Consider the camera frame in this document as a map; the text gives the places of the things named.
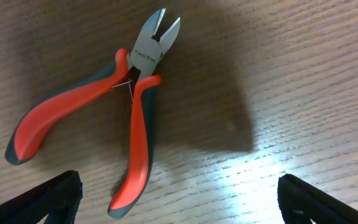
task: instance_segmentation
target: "wooden table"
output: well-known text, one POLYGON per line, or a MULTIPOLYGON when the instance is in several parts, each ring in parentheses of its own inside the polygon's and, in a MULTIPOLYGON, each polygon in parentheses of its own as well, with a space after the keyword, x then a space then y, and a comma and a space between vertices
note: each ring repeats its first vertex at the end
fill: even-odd
POLYGON ((280 223, 285 173, 358 209, 358 1, 0 0, 0 204, 69 169, 84 183, 77 223, 280 223), (127 167, 126 88, 8 164, 22 116, 131 49, 162 7, 163 26, 180 16, 181 29, 158 68, 154 166, 137 205, 106 213, 127 167))

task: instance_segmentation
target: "plier head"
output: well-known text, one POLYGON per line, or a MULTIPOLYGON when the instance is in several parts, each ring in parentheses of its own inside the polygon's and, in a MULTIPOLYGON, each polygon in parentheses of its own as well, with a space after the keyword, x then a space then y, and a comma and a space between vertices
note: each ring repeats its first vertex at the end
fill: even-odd
POLYGON ((180 28, 180 17, 161 36, 160 40, 153 39, 161 24, 165 9, 155 12, 143 25, 131 53, 127 55, 128 70, 135 67, 140 71, 138 79, 142 80, 153 75, 159 61, 172 46, 180 28))

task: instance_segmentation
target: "diagonal cutting pliers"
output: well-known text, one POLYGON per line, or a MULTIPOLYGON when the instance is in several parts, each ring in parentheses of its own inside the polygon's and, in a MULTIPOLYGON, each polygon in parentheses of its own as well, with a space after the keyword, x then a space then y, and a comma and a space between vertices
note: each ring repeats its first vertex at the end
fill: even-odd
POLYGON ((153 161, 153 112, 156 88, 161 82, 153 72, 175 41, 180 18, 155 40, 165 9, 155 12, 143 25, 131 53, 117 51, 115 61, 107 67, 66 90, 62 90, 32 108, 17 125, 6 148, 5 158, 20 165, 35 156, 42 139, 60 118, 112 90, 131 81, 133 96, 131 112, 131 148, 126 180, 112 198, 108 213, 123 217, 145 189, 153 161))

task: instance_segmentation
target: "plier handle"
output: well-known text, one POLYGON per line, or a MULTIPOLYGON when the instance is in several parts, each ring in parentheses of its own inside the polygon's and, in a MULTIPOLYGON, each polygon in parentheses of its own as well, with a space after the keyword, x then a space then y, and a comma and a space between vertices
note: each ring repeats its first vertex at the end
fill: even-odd
POLYGON ((124 185, 112 198, 108 209, 112 217, 124 216, 139 199, 150 176, 154 149, 154 103, 156 88, 161 83, 160 76, 153 75, 153 72, 172 46, 180 28, 178 18, 159 41, 153 39, 164 12, 165 9, 158 10, 146 21, 131 53, 125 49, 118 50, 115 61, 100 72, 32 108, 14 130, 6 148, 6 160, 20 165, 32 159, 48 130, 60 118, 127 81, 130 73, 139 73, 139 77, 131 77, 133 102, 129 170, 124 185))

